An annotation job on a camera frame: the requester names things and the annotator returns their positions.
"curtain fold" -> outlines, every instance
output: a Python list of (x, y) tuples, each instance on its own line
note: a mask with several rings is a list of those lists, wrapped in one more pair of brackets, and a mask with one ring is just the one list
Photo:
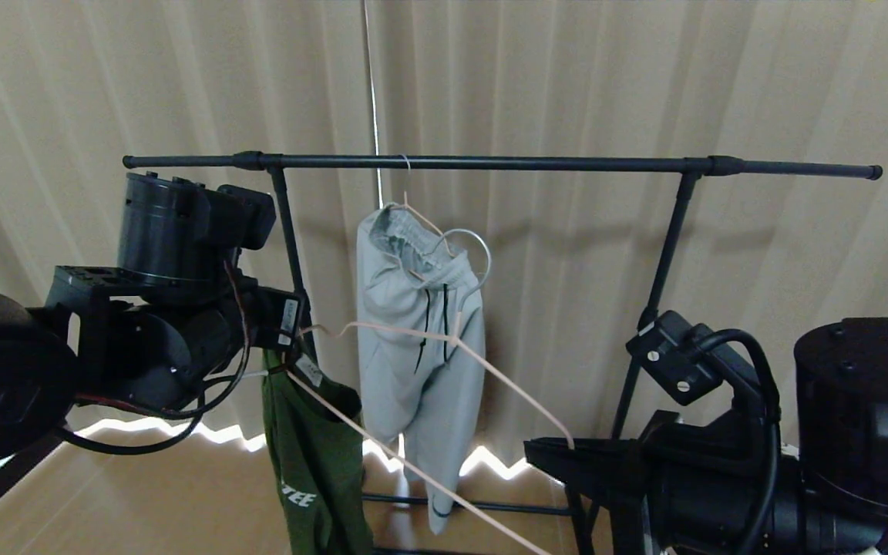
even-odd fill
[[(57, 264), (116, 263), (124, 154), (371, 152), (362, 11), (355, 3), (0, 2), (0, 292), (42, 304)], [(272, 192), (265, 173), (163, 169)], [(369, 172), (291, 171), (295, 226), (320, 321), (352, 319), (355, 226)], [(243, 270), (292, 288), (281, 228)], [(357, 384), (352, 341), (326, 345)], [(250, 372), (260, 368), (254, 356)], [(261, 432), (258, 379), (209, 414)], [(114, 411), (75, 410), (75, 429)]]
[[(888, 316), (888, 4), (367, 3), (385, 154), (704, 156), (882, 164), (879, 182), (705, 178), (663, 296), (765, 346), (796, 439), (792, 346)], [(483, 232), (489, 359), (579, 436), (606, 436), (677, 176), (384, 172), (384, 196)], [(507, 462), (556, 435), (486, 380)], [(681, 409), (706, 422), (727, 387)], [(641, 376), (626, 435), (677, 405)]]

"white label sticker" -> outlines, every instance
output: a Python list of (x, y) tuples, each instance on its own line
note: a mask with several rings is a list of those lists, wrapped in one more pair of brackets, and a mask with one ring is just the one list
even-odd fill
[(293, 334), (293, 327), (297, 324), (297, 305), (299, 302), (294, 299), (287, 299), (286, 304), (283, 305), (283, 319), (279, 324), (279, 329), (288, 334)]
[(307, 376), (307, 379), (311, 380), (314, 387), (321, 387), (321, 380), (324, 379), (324, 372), (321, 372), (321, 369), (314, 364), (314, 361), (311, 361), (310, 356), (303, 355), (297, 359), (297, 368)]

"screw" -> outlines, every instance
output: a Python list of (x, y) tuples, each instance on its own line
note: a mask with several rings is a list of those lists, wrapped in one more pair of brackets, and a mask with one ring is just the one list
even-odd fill
[(842, 361), (838, 365), (839, 372), (846, 373), (846, 375), (850, 375), (850, 373), (856, 371), (856, 363), (852, 361)]

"light under curtain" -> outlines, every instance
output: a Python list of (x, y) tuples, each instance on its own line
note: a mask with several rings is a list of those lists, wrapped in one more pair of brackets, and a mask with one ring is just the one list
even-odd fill
[[(371, 152), (360, 45), (357, 3), (0, 2), (0, 292), (42, 304), (56, 264), (116, 263), (124, 154)], [(167, 173), (272, 192), (264, 173)], [(314, 313), (348, 321), (372, 173), (288, 179)], [(278, 225), (240, 265), (292, 288)], [(355, 344), (321, 348), (331, 377), (357, 387)], [(261, 434), (258, 379), (246, 382), (204, 419), (209, 429)], [(101, 417), (127, 415), (92, 407), (68, 419), (81, 429)]]
[[(888, 316), (888, 3), (369, 2), (383, 154), (705, 156), (882, 164), (879, 182), (698, 184), (663, 308), (750, 331), (796, 440), (794, 341)], [(676, 176), (384, 172), (384, 195), (486, 236), (489, 360), (578, 436), (607, 436)], [(725, 394), (681, 409), (725, 410)], [(677, 405), (641, 376), (626, 435)], [(507, 463), (557, 431), (486, 380)]]

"brown floor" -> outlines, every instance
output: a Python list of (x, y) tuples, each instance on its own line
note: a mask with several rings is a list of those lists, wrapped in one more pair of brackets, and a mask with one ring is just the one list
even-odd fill
[[(159, 432), (100, 432), (106, 442), (152, 442)], [(408, 491), (401, 473), (366, 458), (366, 491)], [(504, 481), (479, 465), (459, 492), (478, 501), (564, 505), (563, 492), (528, 470)], [(427, 527), (424, 506), (366, 503), (376, 543), (469, 553), (525, 553), (524, 548), (465, 510), (455, 510), (439, 536)], [(551, 553), (575, 553), (567, 517), (491, 513)], [(611, 551), (607, 518), (595, 530), (598, 553)], [(286, 554), (285, 521), (267, 451), (201, 436), (141, 457), (113, 457), (61, 446), (0, 499), (0, 555)]]

